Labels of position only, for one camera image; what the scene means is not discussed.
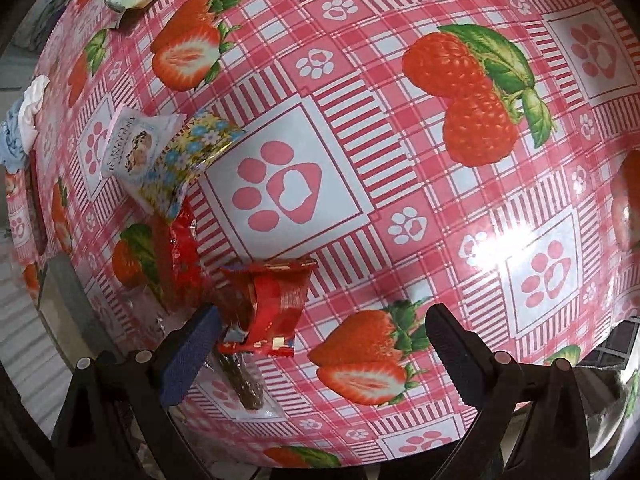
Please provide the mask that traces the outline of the clear chocolate bar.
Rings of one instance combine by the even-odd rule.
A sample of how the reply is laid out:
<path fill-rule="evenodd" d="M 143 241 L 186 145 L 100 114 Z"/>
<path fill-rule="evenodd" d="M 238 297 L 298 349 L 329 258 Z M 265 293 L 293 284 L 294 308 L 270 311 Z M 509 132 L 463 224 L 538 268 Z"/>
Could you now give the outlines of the clear chocolate bar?
<path fill-rule="evenodd" d="M 214 369 L 231 391 L 231 399 L 239 404 L 245 417 L 276 419 L 283 416 L 280 406 L 267 392 L 254 356 L 246 352 L 221 353 L 214 349 L 212 359 Z"/>

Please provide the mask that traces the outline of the long red snack packet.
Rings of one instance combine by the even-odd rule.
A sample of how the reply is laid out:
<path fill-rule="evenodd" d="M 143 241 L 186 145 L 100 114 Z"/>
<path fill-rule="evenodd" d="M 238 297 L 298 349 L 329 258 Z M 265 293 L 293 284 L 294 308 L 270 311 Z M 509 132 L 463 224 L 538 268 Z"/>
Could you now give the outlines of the long red snack packet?
<path fill-rule="evenodd" d="M 196 242 L 196 220 L 184 202 L 174 221 L 159 214 L 150 221 L 152 244 L 162 291 L 163 307 L 169 313 L 196 309 L 202 303 L 204 274 Z"/>

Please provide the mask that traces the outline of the red gold candy wrapper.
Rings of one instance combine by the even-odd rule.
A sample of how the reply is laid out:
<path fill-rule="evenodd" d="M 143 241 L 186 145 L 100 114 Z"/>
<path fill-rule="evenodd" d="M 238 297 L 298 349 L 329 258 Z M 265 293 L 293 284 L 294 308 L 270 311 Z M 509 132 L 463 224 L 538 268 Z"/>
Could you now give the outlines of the red gold candy wrapper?
<path fill-rule="evenodd" d="M 295 329 L 308 300 L 313 258 L 225 266 L 229 282 L 219 300 L 223 354 L 294 356 Z"/>

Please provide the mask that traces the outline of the floral blue yellow candy packet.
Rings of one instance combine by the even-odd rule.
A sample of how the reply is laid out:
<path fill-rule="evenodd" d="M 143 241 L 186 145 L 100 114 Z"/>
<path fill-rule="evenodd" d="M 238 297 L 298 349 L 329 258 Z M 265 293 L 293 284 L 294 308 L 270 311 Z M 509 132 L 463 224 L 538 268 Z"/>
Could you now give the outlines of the floral blue yellow candy packet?
<path fill-rule="evenodd" d="M 211 110 L 199 110 L 168 141 L 140 186 L 140 196 L 154 214 L 176 220 L 191 182 L 213 165 L 246 132 Z"/>

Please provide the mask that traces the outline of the grey rectangular tray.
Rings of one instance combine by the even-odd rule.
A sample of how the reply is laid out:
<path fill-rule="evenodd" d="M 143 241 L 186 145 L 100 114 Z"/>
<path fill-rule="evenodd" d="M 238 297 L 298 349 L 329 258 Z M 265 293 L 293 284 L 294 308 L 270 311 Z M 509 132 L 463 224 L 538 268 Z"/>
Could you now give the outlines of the grey rectangular tray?
<path fill-rule="evenodd" d="M 81 358 L 97 358 L 103 351 L 122 359 L 122 352 L 93 310 L 66 254 L 44 265 L 36 310 L 65 364 L 73 370 Z"/>

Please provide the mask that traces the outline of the red plaid strawberry tablecloth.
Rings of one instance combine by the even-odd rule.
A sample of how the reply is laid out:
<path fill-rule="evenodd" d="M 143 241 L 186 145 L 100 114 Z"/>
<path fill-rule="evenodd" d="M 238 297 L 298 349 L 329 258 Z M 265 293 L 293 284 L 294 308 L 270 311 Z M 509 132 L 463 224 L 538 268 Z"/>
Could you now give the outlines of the red plaid strawberry tablecloth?
<path fill-rule="evenodd" d="M 639 311 L 639 40 L 613 0 L 156 0 L 130 29 L 77 0 L 36 66 L 43 217 L 6 176 L 30 292 L 66 254 L 114 344 L 158 344 L 140 184 L 104 178 L 119 105 L 246 135 L 191 182 L 205 282 L 317 261 L 294 356 L 245 417 L 206 366 L 177 416 L 206 460 L 352 466 L 471 425 L 424 330 L 443 302 L 492 350 L 577 362 Z"/>

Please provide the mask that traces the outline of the light blue cloth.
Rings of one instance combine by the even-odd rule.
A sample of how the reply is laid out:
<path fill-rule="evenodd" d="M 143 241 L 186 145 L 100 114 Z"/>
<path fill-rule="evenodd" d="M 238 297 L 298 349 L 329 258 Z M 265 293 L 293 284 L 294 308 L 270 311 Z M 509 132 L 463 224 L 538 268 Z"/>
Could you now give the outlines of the light blue cloth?
<path fill-rule="evenodd" d="M 16 100 L 6 112 L 6 118 L 1 122 L 0 159 L 1 165 L 6 168 L 8 174 L 16 174 L 27 162 L 18 124 L 18 112 L 22 104 L 22 98 Z"/>

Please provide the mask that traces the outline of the white cloth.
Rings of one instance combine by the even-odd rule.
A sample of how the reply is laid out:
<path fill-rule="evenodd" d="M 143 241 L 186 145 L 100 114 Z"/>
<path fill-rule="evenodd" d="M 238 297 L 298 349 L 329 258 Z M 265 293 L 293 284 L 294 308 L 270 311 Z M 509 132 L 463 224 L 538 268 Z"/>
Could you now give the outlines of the white cloth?
<path fill-rule="evenodd" d="M 32 150 L 38 136 L 36 116 L 43 106 L 44 95 L 50 79 L 47 75 L 35 76 L 23 93 L 23 101 L 18 110 L 17 125 L 20 130 L 23 151 L 26 154 Z"/>

